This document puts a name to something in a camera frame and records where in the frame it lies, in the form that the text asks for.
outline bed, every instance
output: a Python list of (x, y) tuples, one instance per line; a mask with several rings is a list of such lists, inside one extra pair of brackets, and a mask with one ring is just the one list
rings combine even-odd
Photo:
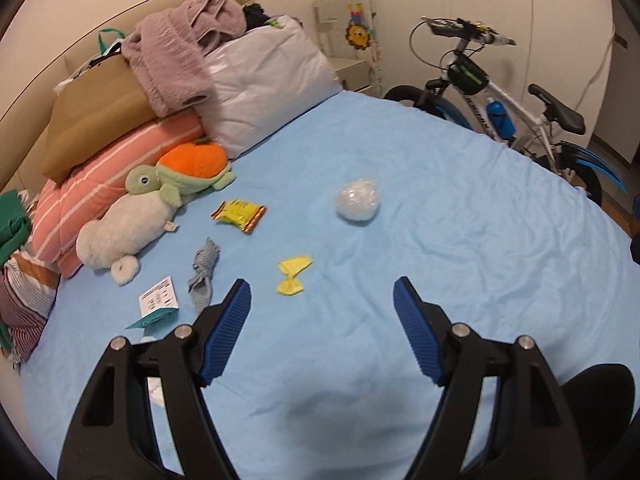
[[(420, 373), (394, 311), (399, 276), (484, 337), (532, 335), (561, 382), (604, 362), (640, 380), (640, 267), (627, 235), (581, 190), (487, 137), (341, 92), (234, 161), (234, 172), (231, 186), (181, 209), (180, 229), (143, 250), (129, 285), (86, 266), (60, 285), (21, 370), (33, 451), (52, 473), (110, 339), (160, 338), (193, 322), (186, 282), (206, 237), (222, 250), (213, 301), (236, 278), (253, 293), (225, 373), (204, 393), (243, 479), (404, 477), (440, 391)], [(358, 178), (377, 180), (382, 197), (364, 225), (334, 208)], [(251, 235), (210, 218), (235, 198), (268, 207)], [(277, 263), (299, 254), (314, 260), (300, 274), (305, 290), (277, 294)], [(140, 315), (138, 296), (166, 276), (177, 314), (126, 330)], [(490, 385), (469, 457), (487, 434)], [(165, 465), (180, 471), (164, 411), (153, 411)]]

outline bicycle fender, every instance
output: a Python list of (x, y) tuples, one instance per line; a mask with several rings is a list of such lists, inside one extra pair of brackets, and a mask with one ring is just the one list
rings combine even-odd
[(562, 146), (562, 154), (564, 156), (572, 158), (578, 164), (582, 164), (584, 166), (588, 166), (592, 170), (599, 171), (600, 173), (609, 177), (623, 192), (626, 193), (625, 184), (616, 174), (616, 171), (604, 160), (602, 160), (601, 157), (593, 153), (591, 150), (579, 146), (578, 144), (573, 144), (572, 142), (566, 142), (565, 140), (562, 140), (560, 142), (560, 145)]
[(443, 114), (445, 117), (449, 117), (453, 122), (455, 122), (458, 126), (462, 126), (467, 130), (471, 130), (474, 132), (475, 130), (469, 124), (469, 121), (466, 120), (466, 117), (462, 114), (460, 110), (458, 110), (454, 105), (450, 102), (444, 102), (444, 99), (441, 97), (436, 102), (434, 102), (436, 106), (436, 110)]

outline blue water bottle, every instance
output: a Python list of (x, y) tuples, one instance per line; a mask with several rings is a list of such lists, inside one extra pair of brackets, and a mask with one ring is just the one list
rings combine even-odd
[(489, 119), (494, 125), (495, 131), (498, 132), (498, 135), (504, 140), (513, 139), (516, 133), (516, 127), (513, 126), (513, 122), (501, 102), (492, 101), (489, 103), (486, 106), (486, 113), (489, 115)]

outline brown cushion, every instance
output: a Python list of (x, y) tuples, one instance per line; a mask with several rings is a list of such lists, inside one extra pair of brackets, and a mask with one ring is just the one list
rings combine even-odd
[(156, 115), (122, 56), (69, 83), (53, 107), (42, 174), (62, 184), (79, 164)]

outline yellow fabric bow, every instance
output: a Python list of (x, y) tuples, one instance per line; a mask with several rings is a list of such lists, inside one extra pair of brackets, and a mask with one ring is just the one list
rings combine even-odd
[(305, 287), (302, 286), (302, 283), (300, 283), (300, 280), (297, 279), (296, 276), (313, 262), (314, 261), (308, 256), (294, 256), (293, 258), (282, 260), (278, 264), (278, 268), (286, 278), (280, 282), (276, 290), (285, 296), (293, 296), (305, 290)]

